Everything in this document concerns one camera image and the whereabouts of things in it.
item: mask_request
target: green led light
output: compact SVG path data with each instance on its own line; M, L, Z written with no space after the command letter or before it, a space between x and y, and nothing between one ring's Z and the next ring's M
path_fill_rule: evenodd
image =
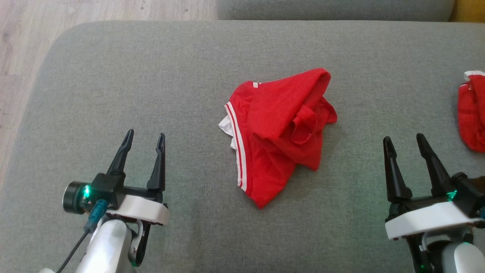
M84 187L84 196L88 197L89 193L90 193L89 185L86 185L86 187Z
M448 192L446 195L448 196L448 201L453 201L453 198L456 195L456 190L452 192Z

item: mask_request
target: gray fabric surface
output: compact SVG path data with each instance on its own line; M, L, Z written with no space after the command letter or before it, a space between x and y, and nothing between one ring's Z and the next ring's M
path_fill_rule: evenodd
M458 23L75 27L44 60L0 192L0 272L60 266L86 221L63 212L64 188L105 172L130 128L126 185L145 185L166 135L172 213L152 228L139 272L410 272L406 243L384 228L382 139L392 137L416 197L430 194L418 132L450 173L483 175L485 155L460 140L456 104L463 72L485 68L484 45L485 25ZM244 81L315 67L332 74L325 97L339 121L325 128L318 171L297 168L258 210L236 186L230 137L217 126L223 105Z
M218 0L219 20L449 21L454 0Z

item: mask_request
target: wooden floor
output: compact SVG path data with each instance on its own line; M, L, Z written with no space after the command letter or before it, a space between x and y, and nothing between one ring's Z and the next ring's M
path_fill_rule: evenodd
M0 0L0 188L47 50L65 30L105 20L214 20L215 0Z

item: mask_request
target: yellow object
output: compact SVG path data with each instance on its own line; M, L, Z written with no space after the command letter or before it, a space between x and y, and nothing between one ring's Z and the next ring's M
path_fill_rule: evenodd
M485 0L456 0L452 22L485 22Z

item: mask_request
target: white stripe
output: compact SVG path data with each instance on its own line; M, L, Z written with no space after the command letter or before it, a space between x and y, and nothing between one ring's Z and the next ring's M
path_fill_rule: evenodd
M231 117L231 110L229 109L229 106L228 104L224 105L224 108L226 109L226 112L227 112L227 116L228 117ZM231 121L231 125L232 125L232 128L234 128L234 123L232 122L232 119L229 118L229 120ZM239 179L239 177L241 176L240 174L240 165L239 165L239 147L237 146L237 144L235 145L234 149L236 150L236 165L237 165L237 168L238 168L238 187L241 185L241 180Z
M243 137L241 136L241 131L239 130L239 125L238 125L238 118L236 116L236 112L234 112L234 108L232 107L232 104L231 102L228 102L227 103L228 107L229 107L229 110L232 112L232 116L234 117L234 126L232 127L233 129L235 129L235 133L237 134L237 137L238 137L238 140L239 140L239 153L241 154L241 161L242 162L238 162L238 180L239 180L239 177L241 176L241 174L239 173L240 171L240 168L239 168L239 164L241 164L242 166L242 186L241 186L241 189L246 192L246 189L247 189L247 175L246 175L246 152L244 151L244 143L243 143Z

